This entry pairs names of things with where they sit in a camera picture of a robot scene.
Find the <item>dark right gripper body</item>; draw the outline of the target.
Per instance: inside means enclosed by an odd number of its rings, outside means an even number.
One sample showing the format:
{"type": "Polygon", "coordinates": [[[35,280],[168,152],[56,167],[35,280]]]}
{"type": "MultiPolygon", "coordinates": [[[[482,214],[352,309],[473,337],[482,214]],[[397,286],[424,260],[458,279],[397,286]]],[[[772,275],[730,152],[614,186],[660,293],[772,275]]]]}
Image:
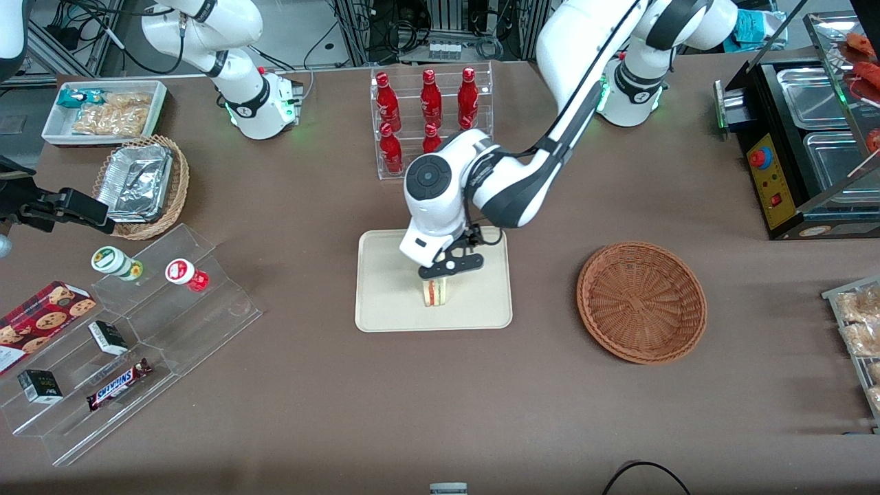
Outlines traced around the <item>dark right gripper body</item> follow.
{"type": "Polygon", "coordinates": [[[1,217],[2,222],[22,223],[40,229],[40,223],[21,213],[22,207],[29,206],[40,198],[39,188],[30,167],[20,166],[15,161],[1,157],[1,217]]]}

